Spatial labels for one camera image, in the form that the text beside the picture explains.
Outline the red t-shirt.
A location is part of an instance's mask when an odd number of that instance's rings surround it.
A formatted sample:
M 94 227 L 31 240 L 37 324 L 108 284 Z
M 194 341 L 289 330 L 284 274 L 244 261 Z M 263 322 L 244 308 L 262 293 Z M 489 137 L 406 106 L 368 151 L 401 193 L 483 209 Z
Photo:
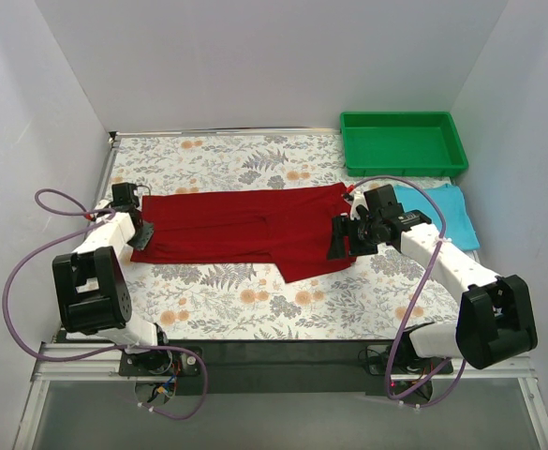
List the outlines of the red t-shirt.
M 287 283 L 341 271 L 330 260 L 332 220 L 349 211 L 346 187 L 150 196 L 142 217 L 155 227 L 134 263 L 272 263 Z

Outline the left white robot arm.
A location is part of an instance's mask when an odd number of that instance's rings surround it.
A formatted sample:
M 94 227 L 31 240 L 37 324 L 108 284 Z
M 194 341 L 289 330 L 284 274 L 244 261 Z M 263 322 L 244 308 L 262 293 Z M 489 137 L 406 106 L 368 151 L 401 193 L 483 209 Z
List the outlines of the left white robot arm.
M 139 185 L 119 183 L 111 187 L 111 208 L 95 216 L 91 231 L 73 252 L 52 262 L 52 273 L 62 325 L 69 334 L 106 338 L 122 347 L 125 361 L 155 375 L 172 366 L 173 353 L 164 346 L 159 325 L 133 312 L 132 300 L 120 259 L 130 250 L 143 250 L 154 234 L 154 225 L 141 217 Z

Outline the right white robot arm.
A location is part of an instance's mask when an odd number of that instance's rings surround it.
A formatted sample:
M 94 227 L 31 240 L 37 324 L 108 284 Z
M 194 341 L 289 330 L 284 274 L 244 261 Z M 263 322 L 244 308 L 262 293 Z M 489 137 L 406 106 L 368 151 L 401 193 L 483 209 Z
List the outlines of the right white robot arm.
M 526 282 L 502 277 L 468 257 L 442 236 L 432 219 L 407 211 L 392 186 L 365 192 L 350 187 L 343 196 L 350 211 L 332 220 L 327 257 L 359 257 L 393 247 L 425 269 L 455 300 L 456 322 L 406 329 L 397 344 L 399 365 L 419 372 L 432 358 L 461 358 L 484 369 L 537 348 L 539 340 Z

